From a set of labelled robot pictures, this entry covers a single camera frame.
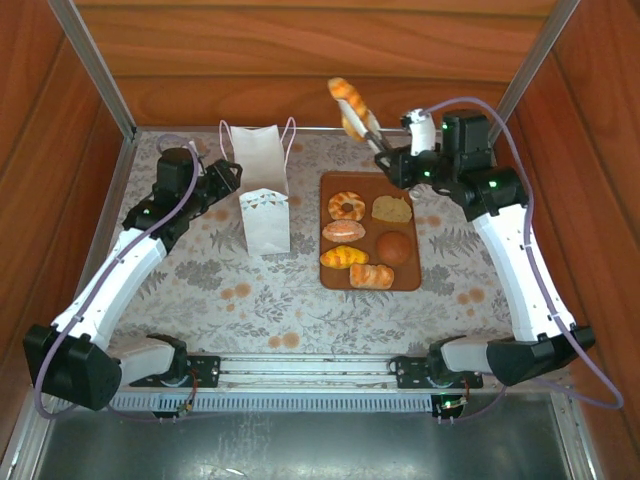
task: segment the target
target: white paper bag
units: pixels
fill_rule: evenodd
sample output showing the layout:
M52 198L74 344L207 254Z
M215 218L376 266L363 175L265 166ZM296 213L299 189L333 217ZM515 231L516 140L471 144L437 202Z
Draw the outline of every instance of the white paper bag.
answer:
M290 124L293 124L293 130L285 155L282 140ZM228 129L226 122L221 121L221 135L223 126ZM234 162L242 166L238 193L249 255L288 253L291 250L286 167L295 128L293 118L289 118L282 137L276 125L256 129L231 127L229 136Z

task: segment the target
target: floral tablecloth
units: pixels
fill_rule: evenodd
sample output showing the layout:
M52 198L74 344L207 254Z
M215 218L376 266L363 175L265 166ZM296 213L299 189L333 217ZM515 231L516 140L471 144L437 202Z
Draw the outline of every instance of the floral tablecloth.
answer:
M159 135L141 135L114 239L126 212L151 191ZM206 146L205 163L220 157L217 134L179 135ZM452 335L510 333L506 298L480 237L459 207L428 189L414 202L420 289L325 289L318 277L319 182L329 170L376 167L369 148L345 135L299 133L287 170L291 253L249 257L238 198L223 200L192 222L143 283L113 343L166 333L190 350L215 353L419 354Z

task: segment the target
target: round bread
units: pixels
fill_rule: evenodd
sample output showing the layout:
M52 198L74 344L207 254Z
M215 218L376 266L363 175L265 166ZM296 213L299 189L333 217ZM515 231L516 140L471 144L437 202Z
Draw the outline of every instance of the round bread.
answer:
M347 212L343 208L344 205L351 205L353 210ZM364 201L357 193L336 193L329 199L329 214L334 220L355 220L359 222L364 217Z
M376 240L376 251L380 260L392 267L406 263L412 250L411 240L401 232L385 232Z
M349 243L360 240L367 232L353 220L336 220L322 229L322 236L334 243Z

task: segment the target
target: donut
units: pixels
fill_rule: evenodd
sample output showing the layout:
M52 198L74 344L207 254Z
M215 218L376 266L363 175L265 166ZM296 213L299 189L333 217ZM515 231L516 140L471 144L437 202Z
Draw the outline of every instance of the donut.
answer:
M353 210L345 211L343 205L351 205ZM329 200L329 214L334 220L355 220L359 222L364 217L364 202L362 197L353 192L336 193Z

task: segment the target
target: brown tray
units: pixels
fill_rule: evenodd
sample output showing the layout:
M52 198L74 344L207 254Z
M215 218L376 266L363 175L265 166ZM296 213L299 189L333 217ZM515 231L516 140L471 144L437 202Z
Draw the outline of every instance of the brown tray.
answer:
M393 268L395 279L391 288L386 291L410 292L420 287L422 271L420 270L420 255L418 253L418 236L416 234L415 212L407 224L385 223L371 217L373 201L381 195L391 195L404 198L413 210L413 203L408 192L400 190L382 173L365 172L327 172L320 179L320 254L331 250L339 243L330 242L322 236L322 229L333 222L329 215L329 199L336 193L355 192L362 197L366 205L364 218L360 221L367 234L349 245L369 254L370 265L381 265L383 262L376 251L376 240L385 232L402 232L409 237L413 245L411 257L406 264ZM356 289L349 283L349 269L336 270L320 265L320 282L332 290L365 290Z

